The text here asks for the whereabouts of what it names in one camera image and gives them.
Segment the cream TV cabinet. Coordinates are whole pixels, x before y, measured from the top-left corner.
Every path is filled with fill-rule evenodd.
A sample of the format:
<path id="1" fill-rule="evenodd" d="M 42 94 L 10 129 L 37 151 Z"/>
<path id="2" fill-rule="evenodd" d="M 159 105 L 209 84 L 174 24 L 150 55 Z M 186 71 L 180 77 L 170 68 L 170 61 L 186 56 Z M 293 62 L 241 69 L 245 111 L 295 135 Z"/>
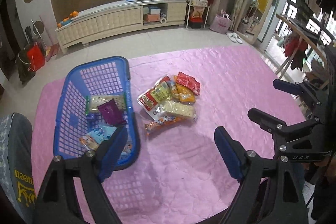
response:
<path id="1" fill-rule="evenodd" d="M 76 44 L 151 28 L 183 26 L 186 7 L 187 0 L 117 1 L 80 11 L 55 32 L 66 53 Z"/>

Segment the oranges on cabinet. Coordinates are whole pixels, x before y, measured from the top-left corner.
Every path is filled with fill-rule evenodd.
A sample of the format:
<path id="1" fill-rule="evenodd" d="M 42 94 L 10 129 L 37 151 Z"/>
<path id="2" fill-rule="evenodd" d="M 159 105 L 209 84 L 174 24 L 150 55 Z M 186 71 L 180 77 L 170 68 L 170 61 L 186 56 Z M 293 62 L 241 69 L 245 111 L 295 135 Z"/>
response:
<path id="1" fill-rule="evenodd" d="M 72 22 L 73 18 L 76 18 L 79 15 L 78 11 L 73 11 L 72 13 L 69 14 L 68 17 L 64 18 L 61 22 L 57 24 L 57 28 L 61 28 L 67 24 L 70 24 Z"/>

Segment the red bag on floor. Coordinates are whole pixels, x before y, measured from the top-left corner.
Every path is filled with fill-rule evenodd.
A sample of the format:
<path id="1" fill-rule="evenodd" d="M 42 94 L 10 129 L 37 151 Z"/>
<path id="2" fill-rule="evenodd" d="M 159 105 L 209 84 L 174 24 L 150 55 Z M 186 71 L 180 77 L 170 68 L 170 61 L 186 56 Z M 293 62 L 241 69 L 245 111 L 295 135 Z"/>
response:
<path id="1" fill-rule="evenodd" d="M 29 46 L 27 57 L 33 72 L 38 71 L 45 65 L 45 56 L 39 48 L 38 43 L 33 43 Z"/>

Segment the teal striped snack bag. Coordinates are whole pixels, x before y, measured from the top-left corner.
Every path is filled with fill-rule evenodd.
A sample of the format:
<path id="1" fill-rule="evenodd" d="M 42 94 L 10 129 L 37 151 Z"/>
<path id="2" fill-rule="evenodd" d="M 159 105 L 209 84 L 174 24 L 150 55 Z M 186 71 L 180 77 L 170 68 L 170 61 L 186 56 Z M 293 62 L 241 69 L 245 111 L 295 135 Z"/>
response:
<path id="1" fill-rule="evenodd" d="M 100 144 L 110 139 L 110 137 L 117 130 L 116 127 L 107 124 L 101 124 L 99 128 L 90 130 L 87 134 L 79 138 L 79 143 L 87 150 L 98 149 Z"/>

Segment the blue plastic basket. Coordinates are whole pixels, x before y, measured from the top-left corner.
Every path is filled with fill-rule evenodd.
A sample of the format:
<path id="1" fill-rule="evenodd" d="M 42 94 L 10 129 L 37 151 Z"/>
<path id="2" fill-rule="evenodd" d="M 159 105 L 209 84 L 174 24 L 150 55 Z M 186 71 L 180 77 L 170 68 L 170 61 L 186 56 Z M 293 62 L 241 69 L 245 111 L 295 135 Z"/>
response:
<path id="1" fill-rule="evenodd" d="M 140 140 L 131 100 L 129 63 L 121 56 L 85 63 L 68 73 L 56 112 L 54 155 L 64 159 L 80 157 L 88 149 L 80 138 L 107 124 L 98 106 L 110 100 L 122 112 L 128 134 L 116 169 L 131 166 L 138 158 Z"/>

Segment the red snack packet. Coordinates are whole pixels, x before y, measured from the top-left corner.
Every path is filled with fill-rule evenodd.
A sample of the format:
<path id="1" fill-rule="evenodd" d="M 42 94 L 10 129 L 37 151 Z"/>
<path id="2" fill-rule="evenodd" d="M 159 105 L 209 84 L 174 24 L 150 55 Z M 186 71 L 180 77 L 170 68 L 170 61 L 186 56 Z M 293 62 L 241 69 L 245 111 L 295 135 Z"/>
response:
<path id="1" fill-rule="evenodd" d="M 200 95 L 201 84 L 194 77 L 178 72 L 176 83 L 189 88 L 194 95 Z"/>

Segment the orange striped snack bar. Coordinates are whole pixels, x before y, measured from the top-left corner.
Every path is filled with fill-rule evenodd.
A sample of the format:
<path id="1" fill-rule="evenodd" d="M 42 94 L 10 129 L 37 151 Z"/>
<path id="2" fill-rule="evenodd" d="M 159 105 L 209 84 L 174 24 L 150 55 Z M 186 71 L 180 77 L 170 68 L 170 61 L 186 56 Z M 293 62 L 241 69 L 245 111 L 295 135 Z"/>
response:
<path id="1" fill-rule="evenodd" d="M 157 120 L 144 124 L 144 128 L 146 134 L 150 135 L 152 132 L 155 132 L 156 130 L 160 130 L 163 127 L 171 126 L 172 124 L 179 123 L 182 121 L 184 121 L 184 119 L 181 117 L 164 115 L 159 117 Z"/>

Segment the white slippers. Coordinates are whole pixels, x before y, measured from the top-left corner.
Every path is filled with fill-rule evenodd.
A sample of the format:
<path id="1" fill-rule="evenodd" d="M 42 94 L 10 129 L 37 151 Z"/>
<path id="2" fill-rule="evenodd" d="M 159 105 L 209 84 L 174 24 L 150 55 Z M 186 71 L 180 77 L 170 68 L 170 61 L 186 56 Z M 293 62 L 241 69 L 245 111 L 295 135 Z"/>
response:
<path id="1" fill-rule="evenodd" d="M 240 36 L 238 36 L 237 33 L 235 32 L 227 32 L 226 33 L 226 36 L 230 39 L 231 42 L 233 43 L 239 43 L 239 44 L 242 44 L 243 41 L 242 39 L 240 38 Z"/>

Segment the pink gift bag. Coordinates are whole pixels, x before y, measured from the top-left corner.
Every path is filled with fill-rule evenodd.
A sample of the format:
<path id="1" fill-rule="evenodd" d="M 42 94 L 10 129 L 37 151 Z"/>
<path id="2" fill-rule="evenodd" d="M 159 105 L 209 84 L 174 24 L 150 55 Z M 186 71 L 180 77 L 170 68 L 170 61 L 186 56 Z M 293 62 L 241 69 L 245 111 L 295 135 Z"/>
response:
<path id="1" fill-rule="evenodd" d="M 220 11 L 220 14 L 216 14 L 213 22 L 210 25 L 210 30 L 226 34 L 232 24 L 231 17 L 223 10 Z"/>

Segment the standing mirror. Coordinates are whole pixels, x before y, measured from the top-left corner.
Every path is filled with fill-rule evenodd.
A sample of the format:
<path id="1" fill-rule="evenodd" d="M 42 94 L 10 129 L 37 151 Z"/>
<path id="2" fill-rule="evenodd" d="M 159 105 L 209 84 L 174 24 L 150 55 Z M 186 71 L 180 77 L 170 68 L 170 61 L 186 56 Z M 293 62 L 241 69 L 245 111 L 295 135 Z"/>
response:
<path id="1" fill-rule="evenodd" d="M 243 0 L 235 20 L 234 32 L 245 42 L 254 44 L 272 6 L 273 0 Z"/>

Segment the large cracker pack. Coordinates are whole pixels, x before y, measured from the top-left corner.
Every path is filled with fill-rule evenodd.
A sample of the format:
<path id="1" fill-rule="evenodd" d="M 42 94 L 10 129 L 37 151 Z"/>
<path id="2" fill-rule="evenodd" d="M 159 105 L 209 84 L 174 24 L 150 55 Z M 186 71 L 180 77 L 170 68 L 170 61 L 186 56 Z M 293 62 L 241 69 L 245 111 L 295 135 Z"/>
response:
<path id="1" fill-rule="evenodd" d="M 176 101 L 165 101 L 159 107 L 161 115 L 172 115 L 184 119 L 196 119 L 197 114 L 193 105 L 185 105 Z"/>

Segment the purple snack packet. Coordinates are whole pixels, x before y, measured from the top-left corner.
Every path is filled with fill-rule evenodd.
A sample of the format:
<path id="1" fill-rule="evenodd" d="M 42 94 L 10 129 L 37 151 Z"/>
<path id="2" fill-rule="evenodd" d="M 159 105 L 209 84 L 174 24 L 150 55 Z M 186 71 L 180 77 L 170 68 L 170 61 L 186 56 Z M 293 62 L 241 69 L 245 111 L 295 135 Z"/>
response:
<path id="1" fill-rule="evenodd" d="M 113 126 L 125 125 L 122 111 L 118 108 L 114 99 L 97 107 L 107 124 Z"/>

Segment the orange bun snack packet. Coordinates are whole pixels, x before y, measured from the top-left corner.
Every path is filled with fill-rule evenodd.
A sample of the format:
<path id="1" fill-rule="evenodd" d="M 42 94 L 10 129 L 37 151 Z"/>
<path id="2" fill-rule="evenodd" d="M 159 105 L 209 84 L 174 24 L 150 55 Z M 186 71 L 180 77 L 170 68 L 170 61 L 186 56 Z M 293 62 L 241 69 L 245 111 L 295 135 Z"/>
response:
<path id="1" fill-rule="evenodd" d="M 171 88 L 173 98 L 182 103 L 195 103 L 195 96 L 193 92 L 180 84 L 173 83 Z"/>

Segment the grey lace cushion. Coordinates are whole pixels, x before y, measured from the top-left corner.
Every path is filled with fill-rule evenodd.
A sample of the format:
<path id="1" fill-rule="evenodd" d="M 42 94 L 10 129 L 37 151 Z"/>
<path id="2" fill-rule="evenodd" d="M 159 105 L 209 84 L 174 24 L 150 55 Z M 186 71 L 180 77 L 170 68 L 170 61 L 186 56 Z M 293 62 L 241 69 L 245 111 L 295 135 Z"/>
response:
<path id="1" fill-rule="evenodd" d="M 1 118 L 1 223 L 32 223 L 36 201 L 31 165 L 33 127 L 22 114 Z"/>

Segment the green-edged cracker pack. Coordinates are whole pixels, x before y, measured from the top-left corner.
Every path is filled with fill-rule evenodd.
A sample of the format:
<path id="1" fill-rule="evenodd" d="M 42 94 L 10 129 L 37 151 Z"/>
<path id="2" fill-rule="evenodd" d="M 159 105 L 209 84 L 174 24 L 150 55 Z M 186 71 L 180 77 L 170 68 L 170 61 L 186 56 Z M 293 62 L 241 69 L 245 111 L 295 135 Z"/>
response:
<path id="1" fill-rule="evenodd" d="M 98 113 L 98 107 L 114 100 L 115 104 L 117 105 L 118 109 L 121 111 L 126 110 L 126 99 L 123 93 L 116 94 L 116 95 L 93 95 L 93 96 L 86 96 L 86 105 L 85 105 L 85 113 Z"/>

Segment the red pickle snack pouch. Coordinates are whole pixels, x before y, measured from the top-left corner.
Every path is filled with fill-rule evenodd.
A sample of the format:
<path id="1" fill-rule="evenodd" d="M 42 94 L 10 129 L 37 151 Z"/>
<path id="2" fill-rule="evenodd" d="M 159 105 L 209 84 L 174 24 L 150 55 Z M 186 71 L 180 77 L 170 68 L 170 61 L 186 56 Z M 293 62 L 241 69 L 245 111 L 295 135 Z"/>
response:
<path id="1" fill-rule="evenodd" d="M 137 98 L 137 102 L 153 120 L 158 118 L 157 108 L 160 104 L 172 98 L 169 82 L 170 77 L 164 75 L 152 88 L 143 92 Z"/>

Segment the pink quilted table cloth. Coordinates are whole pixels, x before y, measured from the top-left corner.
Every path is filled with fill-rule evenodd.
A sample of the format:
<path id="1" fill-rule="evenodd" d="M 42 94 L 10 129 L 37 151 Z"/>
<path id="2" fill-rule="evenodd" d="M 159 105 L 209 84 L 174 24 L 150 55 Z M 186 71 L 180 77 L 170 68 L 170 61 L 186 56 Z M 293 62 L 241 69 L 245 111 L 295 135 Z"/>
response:
<path id="1" fill-rule="evenodd" d="M 293 97 L 273 87 L 276 75 L 251 47 L 175 51 L 127 61 L 139 155 L 126 169 L 117 170 L 116 165 L 102 182 L 121 223 L 200 223 L 213 219 L 230 206 L 239 187 L 216 147 L 216 128 L 224 127 L 246 150 L 272 159 L 276 151 L 272 136 L 250 121 L 248 110 L 257 108 L 288 125 L 304 121 Z M 164 75 L 170 77 L 171 90 L 178 72 L 201 84 L 195 103 L 182 103 L 193 105 L 197 118 L 147 135 L 144 124 L 154 120 L 137 98 Z M 38 192 L 55 157 L 56 112 L 64 81 L 56 80 L 43 88 L 35 115 L 32 167 Z M 173 95 L 167 101 L 179 102 Z M 96 223 L 80 178 L 74 178 L 74 183 L 84 220 Z"/>

